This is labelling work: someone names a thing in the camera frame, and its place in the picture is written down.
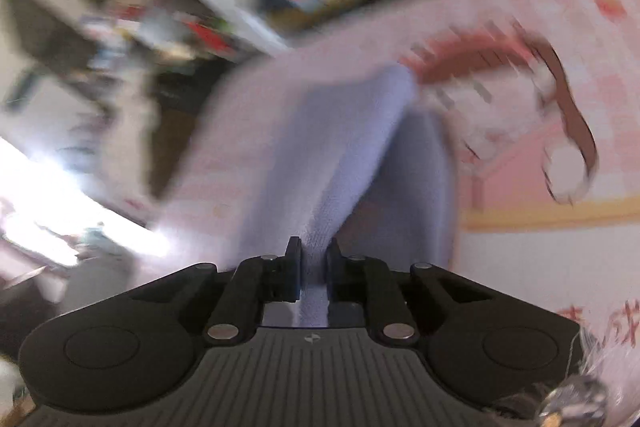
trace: cartoon print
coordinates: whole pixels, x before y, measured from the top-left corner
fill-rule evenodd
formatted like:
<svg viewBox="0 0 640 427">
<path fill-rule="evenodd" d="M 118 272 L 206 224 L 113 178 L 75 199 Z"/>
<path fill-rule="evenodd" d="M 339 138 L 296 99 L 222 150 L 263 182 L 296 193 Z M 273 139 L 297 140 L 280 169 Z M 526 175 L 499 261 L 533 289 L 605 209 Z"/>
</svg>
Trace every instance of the cartoon print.
<svg viewBox="0 0 640 427">
<path fill-rule="evenodd" d="M 594 0 L 600 13 L 612 22 L 624 19 L 626 10 L 620 0 Z"/>
<path fill-rule="evenodd" d="M 598 153 L 560 58 L 542 36 L 513 23 L 505 33 L 452 30 L 402 62 L 458 138 L 463 208 L 508 209 L 585 196 Z"/>
<path fill-rule="evenodd" d="M 625 301 L 624 305 L 609 314 L 604 333 L 594 331 L 593 325 L 585 318 L 586 310 L 584 306 L 575 306 L 571 304 L 568 308 L 556 311 L 558 315 L 571 319 L 580 324 L 583 328 L 587 328 L 594 335 L 600 346 L 604 347 L 610 344 L 628 344 L 631 347 L 638 345 L 638 327 L 640 327 L 640 300 L 633 299 Z"/>
</svg>

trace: black object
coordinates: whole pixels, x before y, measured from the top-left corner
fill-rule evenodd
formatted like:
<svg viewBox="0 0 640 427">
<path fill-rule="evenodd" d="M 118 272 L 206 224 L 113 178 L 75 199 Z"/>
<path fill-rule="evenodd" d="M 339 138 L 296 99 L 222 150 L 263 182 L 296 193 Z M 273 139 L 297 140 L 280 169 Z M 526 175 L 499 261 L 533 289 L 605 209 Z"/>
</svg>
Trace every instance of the black object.
<svg viewBox="0 0 640 427">
<path fill-rule="evenodd" d="M 215 57 L 198 62 L 190 74 L 163 71 L 154 79 L 150 95 L 163 108 L 197 116 L 213 87 L 231 67 L 232 62 Z"/>
<path fill-rule="evenodd" d="M 30 274 L 0 291 L 0 353 L 12 360 L 18 360 L 27 335 L 56 314 L 55 305 L 44 298 L 36 279 Z"/>
<path fill-rule="evenodd" d="M 335 241 L 330 328 L 261 327 L 265 302 L 300 297 L 301 253 L 291 238 L 283 257 L 191 266 L 42 325 L 20 351 L 39 405 L 25 425 L 483 426 L 485 407 L 565 377 L 575 323 Z"/>
<path fill-rule="evenodd" d="M 82 71 L 97 53 L 95 42 L 36 0 L 5 0 L 18 45 L 41 66 L 65 80 Z"/>
<path fill-rule="evenodd" d="M 332 302 L 361 303 L 373 338 L 414 346 L 444 387 L 476 407 L 533 391 L 534 384 L 553 388 L 567 368 L 578 370 L 579 327 L 564 317 L 427 263 L 392 279 L 385 263 L 345 259 L 335 241 L 327 261 Z M 383 330 L 391 323 L 419 335 L 389 339 Z"/>
<path fill-rule="evenodd" d="M 27 68 L 20 74 L 18 81 L 4 100 L 5 108 L 9 112 L 18 112 L 33 96 L 38 81 L 46 76 L 47 71 L 39 67 Z"/>
</svg>

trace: screw head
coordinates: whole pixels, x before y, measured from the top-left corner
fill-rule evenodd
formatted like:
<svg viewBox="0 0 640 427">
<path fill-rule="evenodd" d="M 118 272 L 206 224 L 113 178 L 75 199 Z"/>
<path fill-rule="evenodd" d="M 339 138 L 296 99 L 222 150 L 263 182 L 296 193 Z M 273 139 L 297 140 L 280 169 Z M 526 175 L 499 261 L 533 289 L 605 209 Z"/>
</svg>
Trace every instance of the screw head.
<svg viewBox="0 0 640 427">
<path fill-rule="evenodd" d="M 207 334 L 217 341 L 229 341 L 238 333 L 240 330 L 233 324 L 215 324 L 207 330 Z"/>
<path fill-rule="evenodd" d="M 390 339 L 405 341 L 414 336 L 415 330 L 409 324 L 396 322 L 393 324 L 387 324 L 382 332 Z"/>
</svg>

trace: pink printed fabric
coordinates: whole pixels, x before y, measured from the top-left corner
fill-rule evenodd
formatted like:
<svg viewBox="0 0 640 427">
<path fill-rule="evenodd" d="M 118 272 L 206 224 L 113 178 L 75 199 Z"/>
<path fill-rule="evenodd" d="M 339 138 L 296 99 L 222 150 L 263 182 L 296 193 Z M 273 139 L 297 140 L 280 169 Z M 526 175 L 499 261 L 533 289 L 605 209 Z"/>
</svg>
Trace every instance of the pink printed fabric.
<svg viewBox="0 0 640 427">
<path fill-rule="evenodd" d="M 310 86 L 365 78 L 410 56 L 416 44 L 437 54 L 430 43 L 477 32 L 487 23 L 509 33 L 514 20 L 553 47 L 575 106 L 593 135 L 597 168 L 582 200 L 640 195 L 640 0 L 383 0 L 304 37 L 295 50 L 261 58 L 229 76 L 223 92 L 210 101 L 156 226 L 169 241 L 171 254 L 146 259 L 136 283 L 199 261 L 220 269 L 234 265 L 228 252 L 237 244 L 239 223 L 274 163 L 273 137 Z M 528 131 L 508 129 L 511 136 L 498 133 L 492 138 L 503 140 L 502 152 L 471 169 L 464 182 L 473 185 L 467 204 L 476 194 L 480 206 L 539 206 L 538 199 L 545 195 L 537 158 L 543 141 L 558 133 L 562 121 L 553 103 L 540 118 Z M 535 168 L 525 172 L 525 166 Z M 527 191 L 516 201 L 518 184 Z M 616 243 L 617 229 L 607 230 L 606 241 L 597 240 L 604 237 L 600 230 L 575 232 L 585 237 L 579 247 L 573 236 L 556 239 L 561 232 L 541 232 L 540 249 L 527 253 L 526 259 L 518 257 L 523 249 L 509 234 L 481 248 L 482 234 L 465 232 L 459 248 L 464 263 L 456 269 L 553 311 L 567 303 L 580 304 L 606 329 L 616 302 L 635 302 L 635 278 L 630 274 L 640 269 L 629 246 L 638 244 L 636 229 L 625 229 L 622 245 Z M 526 241 L 533 237 L 527 235 Z M 508 248 L 501 246 L 505 241 L 511 241 Z M 583 257 L 590 261 L 583 264 Z M 517 262 L 511 265 L 513 258 Z M 506 283 L 509 277 L 515 282 Z"/>
</svg>

